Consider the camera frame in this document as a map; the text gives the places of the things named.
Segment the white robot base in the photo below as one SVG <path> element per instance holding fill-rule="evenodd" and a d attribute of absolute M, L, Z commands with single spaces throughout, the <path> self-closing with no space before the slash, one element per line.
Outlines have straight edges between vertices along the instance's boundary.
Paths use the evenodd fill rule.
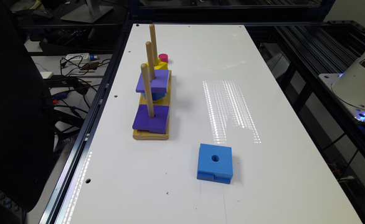
<path fill-rule="evenodd" d="M 318 77 L 354 119 L 365 122 L 365 52 L 343 73 L 322 73 Z"/>

